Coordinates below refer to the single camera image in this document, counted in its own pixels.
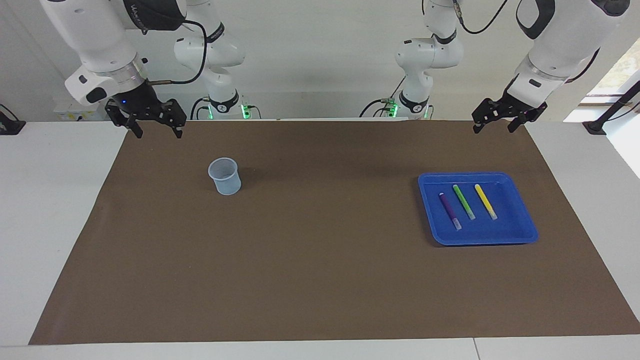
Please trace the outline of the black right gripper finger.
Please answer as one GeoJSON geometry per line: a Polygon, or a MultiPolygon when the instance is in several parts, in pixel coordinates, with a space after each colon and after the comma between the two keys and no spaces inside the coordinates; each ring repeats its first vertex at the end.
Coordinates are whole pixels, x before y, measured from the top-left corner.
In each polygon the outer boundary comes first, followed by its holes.
{"type": "Polygon", "coordinates": [[[169,126],[177,139],[183,136],[186,114],[176,99],[169,99],[161,104],[161,123],[169,126]]]}
{"type": "Polygon", "coordinates": [[[109,99],[105,103],[105,111],[110,121],[117,127],[130,130],[137,139],[141,139],[143,130],[137,123],[138,117],[135,114],[125,112],[118,104],[119,102],[114,99],[109,99]]]}

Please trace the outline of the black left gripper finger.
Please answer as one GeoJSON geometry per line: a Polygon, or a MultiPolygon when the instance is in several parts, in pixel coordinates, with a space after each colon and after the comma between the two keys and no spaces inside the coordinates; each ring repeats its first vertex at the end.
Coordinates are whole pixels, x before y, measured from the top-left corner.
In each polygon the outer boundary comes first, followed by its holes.
{"type": "Polygon", "coordinates": [[[495,121],[501,120],[501,100],[484,99],[472,112],[473,132],[479,134],[482,129],[495,121]]]}
{"type": "Polygon", "coordinates": [[[513,119],[510,121],[510,124],[507,126],[507,129],[510,133],[516,132],[519,127],[526,125],[526,123],[533,123],[537,121],[537,119],[542,115],[542,113],[547,109],[548,105],[546,102],[543,102],[539,107],[532,108],[529,110],[516,110],[514,112],[513,119]]]}

